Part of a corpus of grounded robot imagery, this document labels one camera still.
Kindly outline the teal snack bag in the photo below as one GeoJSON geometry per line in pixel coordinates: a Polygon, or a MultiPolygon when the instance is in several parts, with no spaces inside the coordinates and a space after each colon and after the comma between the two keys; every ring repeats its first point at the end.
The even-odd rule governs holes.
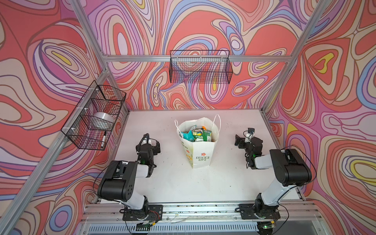
{"type": "Polygon", "coordinates": [[[189,130],[188,133],[181,133],[181,134],[182,134],[183,139],[190,141],[190,142],[195,142],[195,138],[194,138],[192,130],[189,130]]]}

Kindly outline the white paper bag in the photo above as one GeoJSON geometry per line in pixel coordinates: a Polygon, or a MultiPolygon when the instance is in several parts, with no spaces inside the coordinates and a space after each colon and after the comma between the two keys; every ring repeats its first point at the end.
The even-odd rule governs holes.
{"type": "Polygon", "coordinates": [[[207,117],[188,120],[182,123],[175,120],[174,124],[184,154],[186,155],[191,167],[195,169],[209,166],[214,154],[214,149],[219,140],[219,133],[221,130],[220,115],[217,114],[213,120],[207,117]],[[188,133],[189,130],[194,131],[195,129],[201,129],[202,127],[212,132],[212,142],[190,142],[182,138],[181,133],[188,133]]]}

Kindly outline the green snack bag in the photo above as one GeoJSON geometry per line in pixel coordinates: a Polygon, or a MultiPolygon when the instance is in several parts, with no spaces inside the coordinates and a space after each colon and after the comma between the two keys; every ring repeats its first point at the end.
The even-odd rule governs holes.
{"type": "Polygon", "coordinates": [[[195,142],[212,142],[212,132],[202,127],[193,131],[195,142]]]}

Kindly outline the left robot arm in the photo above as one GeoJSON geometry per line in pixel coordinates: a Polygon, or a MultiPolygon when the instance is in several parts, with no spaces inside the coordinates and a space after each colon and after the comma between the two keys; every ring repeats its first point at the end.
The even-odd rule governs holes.
{"type": "Polygon", "coordinates": [[[134,211],[148,211],[148,199],[135,191],[137,178],[151,177],[154,156],[161,152],[157,140],[143,140],[136,146],[136,161],[112,161],[99,184],[98,198],[115,201],[134,211]]]}

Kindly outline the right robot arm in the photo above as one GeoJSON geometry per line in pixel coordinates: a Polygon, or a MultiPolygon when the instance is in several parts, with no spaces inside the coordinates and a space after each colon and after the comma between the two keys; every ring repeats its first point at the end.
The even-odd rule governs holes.
{"type": "Polygon", "coordinates": [[[255,216],[264,218],[276,212],[290,190],[304,186],[312,180],[312,172],[295,149],[271,149],[262,154],[263,141],[257,137],[235,135],[235,146],[245,150],[247,168],[273,169],[274,180],[258,194],[252,207],[255,216]]]}

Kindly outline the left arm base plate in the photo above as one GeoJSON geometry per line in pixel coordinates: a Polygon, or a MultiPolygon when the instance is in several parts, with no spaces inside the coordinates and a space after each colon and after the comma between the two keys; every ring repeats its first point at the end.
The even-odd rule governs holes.
{"type": "Polygon", "coordinates": [[[123,221],[158,222],[163,218],[163,205],[148,205],[141,210],[124,207],[119,212],[122,214],[123,221]]]}

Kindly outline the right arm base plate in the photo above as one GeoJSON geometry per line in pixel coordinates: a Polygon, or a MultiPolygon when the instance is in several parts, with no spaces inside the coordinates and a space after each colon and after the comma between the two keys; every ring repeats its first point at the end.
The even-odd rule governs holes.
{"type": "Polygon", "coordinates": [[[235,212],[240,213],[241,219],[278,220],[281,218],[278,206],[255,204],[239,204],[235,212]]]}

